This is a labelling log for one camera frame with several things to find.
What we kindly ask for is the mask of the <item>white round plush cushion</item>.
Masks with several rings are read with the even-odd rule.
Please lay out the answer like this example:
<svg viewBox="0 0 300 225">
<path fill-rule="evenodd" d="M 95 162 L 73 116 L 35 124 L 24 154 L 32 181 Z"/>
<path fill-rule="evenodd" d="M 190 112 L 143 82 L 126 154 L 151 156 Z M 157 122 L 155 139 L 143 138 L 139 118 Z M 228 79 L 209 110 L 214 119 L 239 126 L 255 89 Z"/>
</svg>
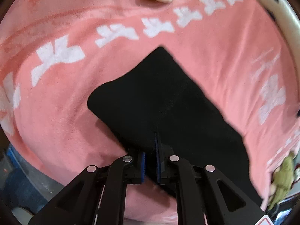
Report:
<svg viewBox="0 0 300 225">
<path fill-rule="evenodd" d="M 274 15 L 280 27 L 294 60 L 299 62 L 299 18 L 287 0 L 258 0 Z"/>
</svg>

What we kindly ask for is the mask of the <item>black pants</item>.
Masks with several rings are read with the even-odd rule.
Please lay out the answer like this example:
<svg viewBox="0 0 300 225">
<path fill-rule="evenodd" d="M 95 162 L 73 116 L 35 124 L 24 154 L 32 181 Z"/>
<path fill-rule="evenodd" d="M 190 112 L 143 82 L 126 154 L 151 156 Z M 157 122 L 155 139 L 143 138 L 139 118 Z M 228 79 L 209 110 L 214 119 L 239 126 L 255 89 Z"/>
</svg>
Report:
<svg viewBox="0 0 300 225">
<path fill-rule="evenodd" d="M 97 87 L 87 107 L 127 152 L 145 153 L 151 181 L 157 182 L 156 144 L 161 143 L 192 165 L 215 166 L 262 204 L 250 181 L 243 138 L 163 47 L 125 75 Z"/>
</svg>

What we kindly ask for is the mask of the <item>green dressed plush doll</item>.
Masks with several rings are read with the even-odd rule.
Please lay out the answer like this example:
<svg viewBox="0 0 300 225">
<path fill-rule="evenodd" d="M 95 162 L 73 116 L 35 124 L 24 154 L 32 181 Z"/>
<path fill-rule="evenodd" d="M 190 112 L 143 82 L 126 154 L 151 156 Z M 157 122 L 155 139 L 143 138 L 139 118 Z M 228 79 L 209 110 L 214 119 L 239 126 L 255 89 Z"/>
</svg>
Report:
<svg viewBox="0 0 300 225">
<path fill-rule="evenodd" d="M 272 175 L 267 211 L 284 200 L 294 182 L 294 152 L 291 151 Z"/>
</svg>

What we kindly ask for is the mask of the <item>pink blanket white bows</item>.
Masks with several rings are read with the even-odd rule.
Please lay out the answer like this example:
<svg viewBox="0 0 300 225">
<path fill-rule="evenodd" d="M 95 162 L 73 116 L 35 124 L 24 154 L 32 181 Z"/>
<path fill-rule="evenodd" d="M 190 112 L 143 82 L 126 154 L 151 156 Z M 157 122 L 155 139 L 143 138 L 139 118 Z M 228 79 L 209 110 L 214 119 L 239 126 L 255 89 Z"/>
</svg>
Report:
<svg viewBox="0 0 300 225">
<path fill-rule="evenodd" d="M 127 152 L 87 100 L 163 47 L 243 138 L 267 211 L 273 172 L 299 150 L 299 62 L 258 0 L 11 1 L 1 128 L 33 167 L 67 185 L 89 165 L 144 153 Z M 146 174 L 128 186 L 124 215 L 175 224 L 173 191 Z"/>
</svg>

